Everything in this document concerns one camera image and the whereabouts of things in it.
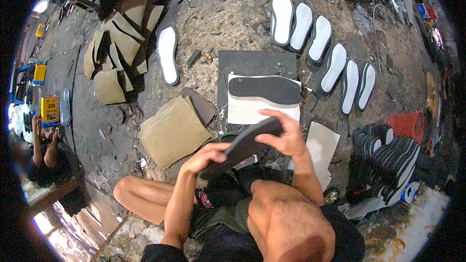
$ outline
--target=red basket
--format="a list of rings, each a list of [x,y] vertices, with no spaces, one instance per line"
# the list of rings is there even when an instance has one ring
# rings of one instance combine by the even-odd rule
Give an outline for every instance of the red basket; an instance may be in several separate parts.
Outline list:
[[[393,134],[412,137],[415,142],[421,144],[424,134],[424,117],[422,116],[422,112],[392,114],[387,120],[387,125],[393,128]]]

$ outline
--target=tape roll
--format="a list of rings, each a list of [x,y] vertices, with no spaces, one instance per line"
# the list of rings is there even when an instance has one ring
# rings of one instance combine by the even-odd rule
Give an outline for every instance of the tape roll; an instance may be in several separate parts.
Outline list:
[[[409,182],[401,193],[401,199],[411,204],[414,196],[416,196],[416,192],[418,191],[419,186],[420,184],[418,182]]]

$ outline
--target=box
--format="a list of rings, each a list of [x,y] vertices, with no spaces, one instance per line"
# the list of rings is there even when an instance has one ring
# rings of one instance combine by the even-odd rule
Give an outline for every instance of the box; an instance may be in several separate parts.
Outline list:
[[[55,127],[60,123],[60,97],[49,95],[41,100],[42,127]]]
[[[45,25],[44,24],[40,24],[38,27],[37,27],[37,31],[35,32],[35,36],[36,37],[42,37],[42,33],[44,32],[44,27]]]
[[[34,71],[34,80],[32,80],[32,84],[36,85],[44,85],[45,79],[45,70],[47,66],[44,64],[36,64],[35,71]]]

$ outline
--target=yellow label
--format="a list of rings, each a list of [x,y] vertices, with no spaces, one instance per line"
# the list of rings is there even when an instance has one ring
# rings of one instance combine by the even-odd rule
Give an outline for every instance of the yellow label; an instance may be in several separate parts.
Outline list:
[[[42,97],[42,127],[57,126],[60,122],[60,97]]]
[[[37,28],[37,32],[35,33],[35,36],[36,37],[42,37],[42,33],[44,32],[44,27],[45,25],[44,24],[40,24]]]

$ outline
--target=black foam sheet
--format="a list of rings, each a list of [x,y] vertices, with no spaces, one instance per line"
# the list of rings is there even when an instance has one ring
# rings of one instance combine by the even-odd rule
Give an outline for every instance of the black foam sheet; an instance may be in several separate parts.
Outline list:
[[[222,72],[218,71],[218,111],[221,111],[221,108],[228,103],[226,82],[231,72],[242,76],[280,75],[289,79],[294,79],[297,75],[296,54],[287,51],[220,50],[218,51],[218,66],[226,76],[225,79]],[[224,109],[228,117],[228,106]],[[227,124],[227,128],[228,133],[238,133],[240,126]]]

